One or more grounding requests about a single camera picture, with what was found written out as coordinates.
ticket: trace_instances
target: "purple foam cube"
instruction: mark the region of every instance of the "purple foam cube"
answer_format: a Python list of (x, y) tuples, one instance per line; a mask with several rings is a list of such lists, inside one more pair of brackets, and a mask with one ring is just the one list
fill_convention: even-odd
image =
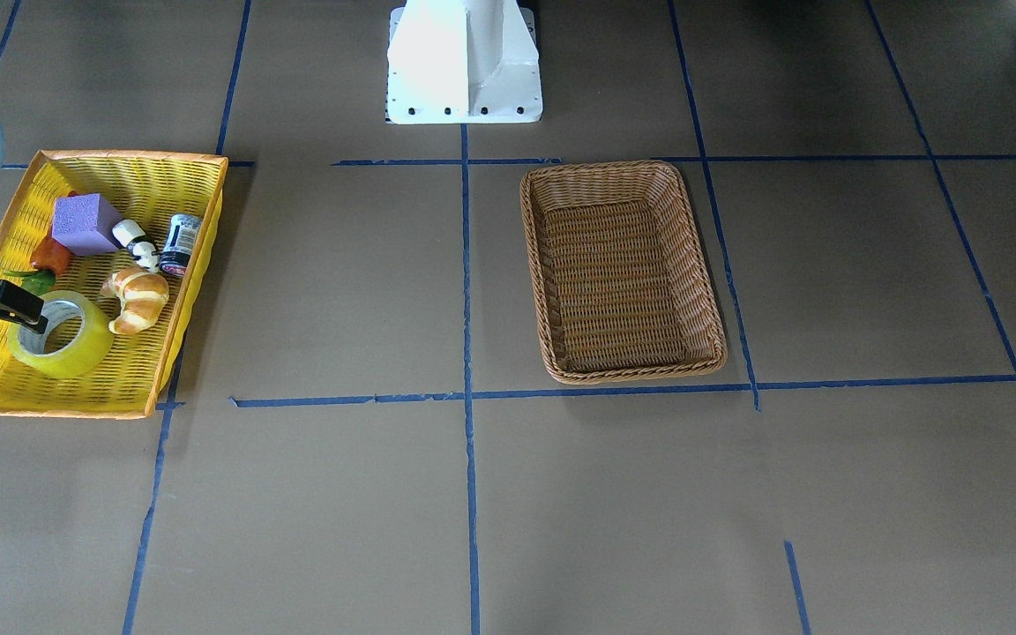
[(124, 216), (101, 194), (81, 194), (53, 202), (53, 240), (76, 256), (96, 256), (122, 248), (112, 229)]

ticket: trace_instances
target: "tape roll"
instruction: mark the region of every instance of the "tape roll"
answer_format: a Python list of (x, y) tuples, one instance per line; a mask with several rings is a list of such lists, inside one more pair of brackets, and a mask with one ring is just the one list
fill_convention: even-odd
[[(7, 330), (7, 345), (16, 361), (52, 378), (77, 378), (93, 366), (112, 348), (113, 334), (109, 332), (109, 317), (101, 307), (76, 292), (50, 292), (42, 297), (42, 315), (50, 324), (45, 333), (36, 332), (12, 324)], [(72, 318), (80, 318), (77, 335), (66, 345), (45, 353), (45, 341), (53, 329)]]

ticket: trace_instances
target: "basket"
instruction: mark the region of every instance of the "basket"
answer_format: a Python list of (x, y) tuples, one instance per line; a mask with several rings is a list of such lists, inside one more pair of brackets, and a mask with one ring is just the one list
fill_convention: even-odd
[[(100, 192), (125, 217), (136, 220), (162, 245), (173, 213), (202, 218), (186, 276), (165, 276), (171, 297), (156, 324), (135, 336), (117, 336), (112, 350), (79, 378), (55, 379), (17, 362), (7, 350), (7, 323), (0, 321), (0, 415), (28, 418), (146, 418), (167, 385), (221, 212), (227, 157), (130, 150), (42, 150), (29, 164), (0, 225), (0, 277), (28, 269), (29, 254), (49, 232), (53, 204), (70, 190)], [(56, 290), (72, 290), (101, 306), (110, 318), (116, 300), (100, 297), (114, 270), (133, 265), (125, 251), (73, 257)]]
[(593, 384), (720, 369), (723, 325), (677, 169), (535, 170), (520, 184), (520, 208), (553, 378)]

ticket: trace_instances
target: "croissant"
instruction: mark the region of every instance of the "croissant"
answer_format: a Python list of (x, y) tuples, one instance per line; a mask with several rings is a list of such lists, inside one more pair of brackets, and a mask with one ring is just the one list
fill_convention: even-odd
[(109, 276), (101, 287), (101, 295), (120, 298), (120, 315), (109, 322), (109, 330), (129, 336), (151, 328), (158, 320), (158, 313), (167, 305), (167, 280), (161, 274), (129, 266)]

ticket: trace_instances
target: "can label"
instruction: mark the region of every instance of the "can label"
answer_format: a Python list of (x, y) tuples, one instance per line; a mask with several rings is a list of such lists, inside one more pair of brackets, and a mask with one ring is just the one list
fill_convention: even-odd
[(158, 257), (158, 268), (166, 270), (172, 276), (185, 276), (201, 226), (201, 217), (191, 216), (190, 213), (177, 213), (172, 216), (171, 230), (167, 233), (167, 242), (162, 256)]

